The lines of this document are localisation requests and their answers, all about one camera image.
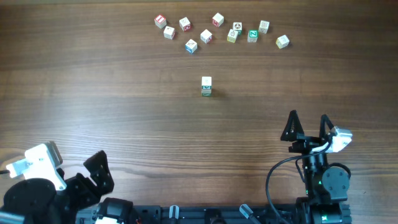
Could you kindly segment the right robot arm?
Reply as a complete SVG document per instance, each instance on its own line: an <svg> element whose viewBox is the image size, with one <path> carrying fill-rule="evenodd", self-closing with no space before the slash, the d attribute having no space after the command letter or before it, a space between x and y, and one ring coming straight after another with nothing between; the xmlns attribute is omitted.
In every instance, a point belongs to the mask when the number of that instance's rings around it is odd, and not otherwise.
<svg viewBox="0 0 398 224"><path fill-rule="evenodd" d="M294 211L282 216L292 223L351 223L348 199L350 169L341 163L329 163L327 155L342 151L353 138L348 129L335 126L327 115L321 116L317 137L304 133L295 110L289 113L280 137L291 142L289 152L299 154L295 162L302 161L300 177L305 184L306 196L298 198Z"/></svg>

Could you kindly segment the green X letter block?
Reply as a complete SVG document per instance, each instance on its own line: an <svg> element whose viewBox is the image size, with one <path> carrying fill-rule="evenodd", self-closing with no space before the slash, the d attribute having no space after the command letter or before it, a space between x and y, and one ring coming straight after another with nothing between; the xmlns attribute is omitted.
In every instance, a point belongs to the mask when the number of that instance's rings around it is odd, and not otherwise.
<svg viewBox="0 0 398 224"><path fill-rule="evenodd" d="M211 96L211 89L209 89L209 90L202 89L201 95L202 96Z"/></svg>

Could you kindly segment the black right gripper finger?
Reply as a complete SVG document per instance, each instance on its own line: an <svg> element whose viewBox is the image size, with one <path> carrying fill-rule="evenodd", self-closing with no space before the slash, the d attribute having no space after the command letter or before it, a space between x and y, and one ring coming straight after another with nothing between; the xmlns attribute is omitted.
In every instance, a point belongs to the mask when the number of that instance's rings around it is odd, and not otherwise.
<svg viewBox="0 0 398 224"><path fill-rule="evenodd" d="M281 141L294 142L303 139L305 136L304 130L300 123L296 110L289 113L287 124L280 137Z"/></svg>
<svg viewBox="0 0 398 224"><path fill-rule="evenodd" d="M326 114L323 114L320 118L319 138L326 138L326 127L328 127L329 130L332 130L334 128L334 124L330 121L329 117Z"/></svg>

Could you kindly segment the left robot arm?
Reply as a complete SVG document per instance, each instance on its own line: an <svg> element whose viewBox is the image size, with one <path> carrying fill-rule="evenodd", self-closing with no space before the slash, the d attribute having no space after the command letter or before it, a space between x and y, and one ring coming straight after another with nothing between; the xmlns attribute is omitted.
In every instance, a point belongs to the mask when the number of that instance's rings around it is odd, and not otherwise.
<svg viewBox="0 0 398 224"><path fill-rule="evenodd" d="M90 177L77 173L67 179L65 190L56 190L43 178L23 180L4 196L1 223L75 223L80 210L99 205L94 217L105 223L140 223L133 203L118 198L101 197L113 191L114 181L104 151L97 152L83 165Z"/></svg>

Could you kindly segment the wooden block green side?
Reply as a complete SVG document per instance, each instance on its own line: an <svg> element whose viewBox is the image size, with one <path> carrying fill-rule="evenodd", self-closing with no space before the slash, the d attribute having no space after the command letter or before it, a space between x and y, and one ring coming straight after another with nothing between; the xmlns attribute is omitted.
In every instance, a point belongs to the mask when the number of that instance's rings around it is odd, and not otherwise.
<svg viewBox="0 0 398 224"><path fill-rule="evenodd" d="M202 77L201 78L201 89L202 90L210 90L212 88L212 78L211 77Z"/></svg>

